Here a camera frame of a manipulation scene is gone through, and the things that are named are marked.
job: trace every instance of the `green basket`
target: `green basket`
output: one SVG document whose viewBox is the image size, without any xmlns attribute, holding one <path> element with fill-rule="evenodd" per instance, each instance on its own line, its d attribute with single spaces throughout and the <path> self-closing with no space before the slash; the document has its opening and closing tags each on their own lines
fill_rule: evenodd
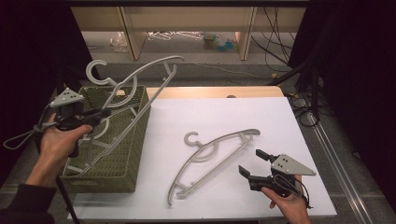
<svg viewBox="0 0 396 224">
<path fill-rule="evenodd" d="M 100 108 L 110 96 L 113 88 L 110 87 L 83 87 L 79 94 L 84 96 L 84 110 Z M 114 97 L 112 103 L 121 102 L 132 91 L 132 87 L 121 88 L 125 94 Z M 133 99 L 127 105 L 133 105 L 136 113 L 148 103 L 146 87 L 139 86 Z M 137 173 L 139 170 L 140 157 L 142 154 L 143 142 L 146 128 L 149 121 L 150 108 L 140 118 L 136 125 L 129 131 L 113 151 L 102 157 L 87 173 L 77 176 L 77 169 L 86 167 L 88 158 L 89 141 L 82 141 L 79 145 L 79 155 L 70 160 L 67 166 L 72 169 L 64 169 L 61 179 L 68 191 L 74 193 L 122 193 L 133 192 L 136 185 Z M 134 119 L 134 113 L 128 109 L 110 117 L 109 126 L 106 132 L 98 137 L 92 144 L 91 154 L 94 159 L 104 150 L 103 144 L 111 144 L 115 137 L 125 130 Z M 95 133 L 99 134 L 105 123 L 96 127 Z"/>
</svg>

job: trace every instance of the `human hand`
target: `human hand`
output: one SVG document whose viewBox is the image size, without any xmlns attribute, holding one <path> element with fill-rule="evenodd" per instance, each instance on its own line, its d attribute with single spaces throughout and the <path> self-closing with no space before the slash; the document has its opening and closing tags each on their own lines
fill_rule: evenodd
<svg viewBox="0 0 396 224">
<path fill-rule="evenodd" d="M 295 176 L 297 180 L 301 181 L 300 175 Z M 289 195 L 287 198 L 283 198 L 277 195 L 273 190 L 268 188 L 262 188 L 262 193 L 271 199 L 270 208 L 274 208 L 276 205 L 279 207 L 280 212 L 288 220 L 290 224 L 308 224 L 311 220 L 306 211 L 306 203 L 302 197 L 298 197 L 294 193 Z"/>
<path fill-rule="evenodd" d="M 55 114 L 49 118 L 49 122 L 53 122 L 54 118 Z M 41 139 L 40 155 L 26 184 L 53 187 L 56 176 L 75 149 L 76 142 L 91 130 L 90 125 L 81 125 L 67 132 L 60 131 L 53 126 L 46 129 Z"/>
</svg>

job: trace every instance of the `sleeve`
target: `sleeve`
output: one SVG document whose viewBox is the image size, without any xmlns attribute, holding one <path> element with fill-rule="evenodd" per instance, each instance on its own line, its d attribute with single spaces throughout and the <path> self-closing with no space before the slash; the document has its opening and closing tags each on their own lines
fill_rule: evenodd
<svg viewBox="0 0 396 224">
<path fill-rule="evenodd" d="M 56 188 L 43 188 L 21 184 L 8 208 L 0 211 L 0 223 L 5 224 L 53 224 L 53 216 L 47 212 Z"/>
</svg>

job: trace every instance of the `floor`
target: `floor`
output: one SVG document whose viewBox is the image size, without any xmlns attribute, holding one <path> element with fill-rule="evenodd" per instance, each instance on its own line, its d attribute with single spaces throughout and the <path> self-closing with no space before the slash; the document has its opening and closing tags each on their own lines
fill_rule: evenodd
<svg viewBox="0 0 396 224">
<path fill-rule="evenodd" d="M 98 66 L 101 77 L 112 77 L 116 81 L 132 73 L 145 63 L 170 55 L 180 55 L 184 62 L 178 63 L 178 73 L 170 86 L 255 86 L 267 85 L 274 77 L 280 77 L 290 69 L 269 54 L 265 54 L 258 44 L 252 42 L 246 61 L 239 60 L 237 49 L 220 52 L 215 46 L 205 46 L 199 33 L 185 33 L 154 36 L 145 42 L 138 61 L 131 61 L 128 52 L 116 52 L 110 45 L 110 39 L 117 38 L 116 33 L 83 33 L 87 46 L 94 59 L 107 61 L 108 65 Z M 234 40 L 233 34 L 216 33 Z M 267 47 L 271 34 L 254 34 L 254 39 L 264 48 Z M 292 47 L 295 34 L 280 34 L 282 44 Z M 282 60 L 287 60 L 281 47 L 270 43 L 268 49 Z M 142 74 L 139 83 L 159 86 L 163 82 L 165 72 L 162 66 L 153 66 L 149 73 Z M 282 83 L 284 93 L 294 94 L 293 85 L 297 77 Z M 309 92 L 300 94 L 301 98 L 290 98 L 290 106 L 299 108 L 309 102 Z M 354 148 L 350 144 L 337 118 L 327 106 L 325 96 L 321 95 L 320 122 L 316 127 L 306 127 L 312 122 L 309 114 L 297 118 L 305 142 L 314 158 L 323 182 L 332 199 L 338 215 L 336 217 L 312 217 L 314 223 L 396 223 L 394 211 L 370 176 L 364 164 L 353 155 Z M 0 207 L 5 207 L 12 200 L 15 186 L 23 182 L 29 174 L 36 158 L 35 147 L 30 144 L 22 153 L 5 185 L 0 189 Z M 357 200 L 361 205 L 354 205 Z M 49 209 L 56 223 L 73 223 L 67 220 L 68 212 L 64 201 L 57 194 Z M 284 218 L 239 221 L 232 223 L 286 223 Z"/>
</svg>

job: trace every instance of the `white table surface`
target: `white table surface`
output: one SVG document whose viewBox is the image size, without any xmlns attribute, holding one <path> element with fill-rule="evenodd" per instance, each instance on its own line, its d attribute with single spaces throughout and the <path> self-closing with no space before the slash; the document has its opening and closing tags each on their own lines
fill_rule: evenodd
<svg viewBox="0 0 396 224">
<path fill-rule="evenodd" d="M 198 132 L 191 141 L 205 144 L 227 133 L 258 129 L 261 135 L 225 163 L 188 197 L 173 195 L 167 203 L 168 190 L 181 166 L 198 149 L 184 143 L 189 132 Z M 199 171 L 235 150 L 241 141 L 231 139 L 220 145 L 208 162 L 195 163 L 182 176 L 183 183 L 198 179 Z M 238 172 L 242 165 L 252 175 L 271 174 L 270 162 L 255 155 L 259 148 L 275 156 L 286 153 L 317 172 L 303 176 L 313 209 L 310 216 L 335 216 L 329 194 L 306 146 L 297 121 L 285 97 L 157 99 L 148 120 L 143 153 L 134 193 L 78 194 L 74 207 L 79 219 L 103 221 L 194 221 L 237 220 L 281 217 L 270 209 L 270 200 L 249 189 L 248 181 Z"/>
</svg>

